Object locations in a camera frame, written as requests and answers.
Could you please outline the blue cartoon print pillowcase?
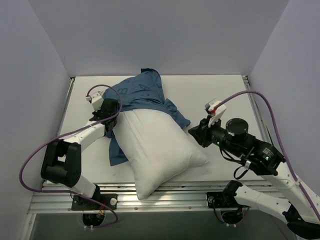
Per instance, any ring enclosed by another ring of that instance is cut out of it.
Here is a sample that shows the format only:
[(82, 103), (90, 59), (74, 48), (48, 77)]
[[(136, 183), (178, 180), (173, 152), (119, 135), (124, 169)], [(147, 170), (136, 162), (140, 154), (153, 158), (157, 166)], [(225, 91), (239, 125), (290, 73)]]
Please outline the blue cartoon print pillowcase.
[(140, 74), (106, 89), (102, 98), (122, 102), (123, 112), (137, 109), (164, 112), (170, 115), (181, 129), (191, 124), (190, 120), (180, 113), (177, 106), (165, 97), (161, 76), (151, 68), (142, 68)]

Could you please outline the white pillow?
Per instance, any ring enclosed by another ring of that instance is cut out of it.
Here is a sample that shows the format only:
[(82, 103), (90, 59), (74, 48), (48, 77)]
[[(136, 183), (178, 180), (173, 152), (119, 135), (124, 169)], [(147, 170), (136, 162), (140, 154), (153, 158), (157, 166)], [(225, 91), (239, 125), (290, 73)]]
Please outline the white pillow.
[(122, 112), (113, 133), (132, 167), (139, 200), (188, 168), (209, 162), (173, 118), (162, 111)]

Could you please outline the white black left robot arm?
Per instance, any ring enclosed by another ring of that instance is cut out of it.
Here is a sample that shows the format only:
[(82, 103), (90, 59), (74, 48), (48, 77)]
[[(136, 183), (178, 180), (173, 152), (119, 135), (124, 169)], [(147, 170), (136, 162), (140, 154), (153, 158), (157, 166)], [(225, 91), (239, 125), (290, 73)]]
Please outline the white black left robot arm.
[(90, 210), (100, 206), (100, 188), (82, 175), (82, 152), (104, 137), (117, 124), (120, 103), (106, 98), (85, 129), (47, 145), (40, 175), (44, 180), (62, 184), (75, 194), (83, 195), (83, 204)]

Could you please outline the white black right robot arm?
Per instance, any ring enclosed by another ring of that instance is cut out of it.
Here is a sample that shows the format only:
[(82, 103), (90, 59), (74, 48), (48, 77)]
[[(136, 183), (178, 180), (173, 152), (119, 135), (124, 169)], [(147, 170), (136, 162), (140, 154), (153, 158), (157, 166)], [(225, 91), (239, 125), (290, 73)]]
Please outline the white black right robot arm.
[(320, 209), (320, 198), (289, 170), (285, 157), (270, 143), (249, 134), (248, 123), (241, 118), (229, 120), (225, 127), (218, 120), (209, 125), (204, 118), (189, 129), (189, 134), (203, 148), (216, 145), (223, 158), (239, 164), (263, 180), (257, 187), (234, 176), (223, 189), (222, 206), (251, 207), (269, 214), (286, 224), (305, 240), (320, 238), (320, 220), (315, 210)]

